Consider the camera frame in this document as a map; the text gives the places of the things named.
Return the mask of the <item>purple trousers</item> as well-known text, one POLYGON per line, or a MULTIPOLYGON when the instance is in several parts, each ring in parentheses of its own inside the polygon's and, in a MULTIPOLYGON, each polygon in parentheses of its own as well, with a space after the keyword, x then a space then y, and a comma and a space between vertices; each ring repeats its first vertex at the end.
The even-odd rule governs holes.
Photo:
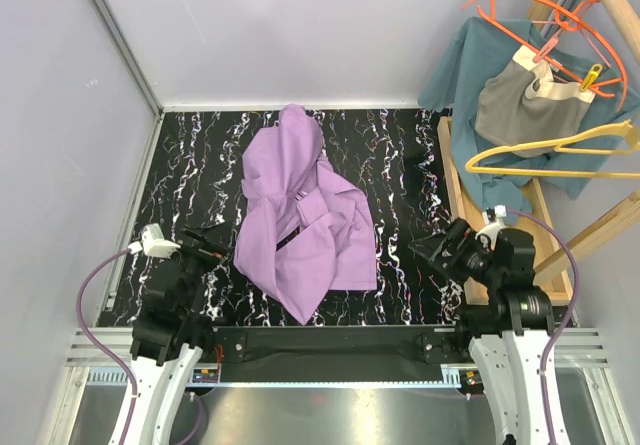
POLYGON ((318 122, 296 104, 242 156, 247 210, 234 265, 305 325, 330 291, 377 287, 367 196, 333 170, 318 122))

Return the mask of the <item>orange plastic hanger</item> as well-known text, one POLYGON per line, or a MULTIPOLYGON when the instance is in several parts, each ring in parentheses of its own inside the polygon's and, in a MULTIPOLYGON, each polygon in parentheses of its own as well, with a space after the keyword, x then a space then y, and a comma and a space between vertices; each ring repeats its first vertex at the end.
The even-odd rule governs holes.
POLYGON ((528 19, 544 36, 541 46, 535 46, 501 23, 497 16, 498 0, 468 0, 466 7, 475 5, 477 14, 498 30, 528 47, 535 54, 553 35, 559 37, 557 46, 543 60, 560 72, 565 79, 581 84, 587 72, 581 74, 565 60, 555 57, 555 50, 563 38, 571 35, 582 37, 597 56, 596 63, 603 71, 589 89, 603 99, 615 99, 621 108, 629 94, 629 74, 616 48, 598 27, 589 22, 589 13, 597 8, 606 11, 607 17, 618 30, 628 48, 639 52, 639 16, 629 0, 525 0, 530 3, 528 19))

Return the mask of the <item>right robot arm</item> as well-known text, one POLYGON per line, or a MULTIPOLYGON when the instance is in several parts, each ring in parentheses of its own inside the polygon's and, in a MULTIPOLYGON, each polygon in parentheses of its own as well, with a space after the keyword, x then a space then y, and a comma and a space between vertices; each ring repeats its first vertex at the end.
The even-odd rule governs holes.
POLYGON ((563 328, 549 296, 534 283, 533 236, 500 219, 475 231, 457 218, 410 248, 446 278, 471 279, 487 290, 487 308, 461 311, 447 343, 475 364, 497 443, 569 443, 555 372, 563 328))

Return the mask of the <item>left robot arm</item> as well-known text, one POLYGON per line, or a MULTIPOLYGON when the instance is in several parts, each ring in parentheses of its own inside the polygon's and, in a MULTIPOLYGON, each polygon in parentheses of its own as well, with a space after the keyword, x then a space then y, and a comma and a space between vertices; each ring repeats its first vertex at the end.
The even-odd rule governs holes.
POLYGON ((186 226, 170 240, 158 224, 149 224, 129 246, 133 254, 158 259, 167 282, 143 291, 112 444, 167 444, 196 363, 215 351, 214 321, 201 310, 204 276, 229 254, 214 240, 218 227, 186 226))

